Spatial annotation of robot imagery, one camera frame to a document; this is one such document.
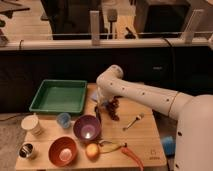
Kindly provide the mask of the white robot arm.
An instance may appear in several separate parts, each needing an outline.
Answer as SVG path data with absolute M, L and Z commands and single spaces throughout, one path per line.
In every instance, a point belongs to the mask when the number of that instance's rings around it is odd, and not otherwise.
M 123 96 L 177 120 L 174 171 L 213 171 L 213 95 L 192 96 L 122 77 L 118 65 L 97 77 L 99 102 Z

